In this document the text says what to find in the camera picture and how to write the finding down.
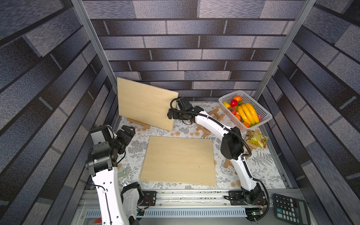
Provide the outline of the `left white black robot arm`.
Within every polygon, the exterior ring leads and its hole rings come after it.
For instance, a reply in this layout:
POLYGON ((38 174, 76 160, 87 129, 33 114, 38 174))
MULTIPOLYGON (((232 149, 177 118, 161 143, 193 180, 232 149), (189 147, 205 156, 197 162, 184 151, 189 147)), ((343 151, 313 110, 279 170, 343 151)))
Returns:
POLYGON ((97 190, 103 225, 138 225, 137 206, 143 200, 143 192, 137 182, 122 190, 118 182, 118 156, 135 135, 135 128, 122 126, 117 132, 103 125, 91 130, 94 153, 85 163, 97 190))

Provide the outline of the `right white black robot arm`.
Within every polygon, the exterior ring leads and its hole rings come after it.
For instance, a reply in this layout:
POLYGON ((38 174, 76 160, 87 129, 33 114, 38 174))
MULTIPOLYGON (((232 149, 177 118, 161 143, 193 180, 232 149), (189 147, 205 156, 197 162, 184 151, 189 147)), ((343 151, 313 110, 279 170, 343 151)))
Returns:
POLYGON ((252 155, 249 146, 237 127, 229 127, 212 118, 199 106, 192 106, 186 97, 178 97, 170 102, 169 119, 190 121, 205 127, 221 140, 220 152, 231 161, 241 182, 243 200, 248 205, 260 201, 269 204, 269 195, 264 183, 253 177, 246 158, 252 155))

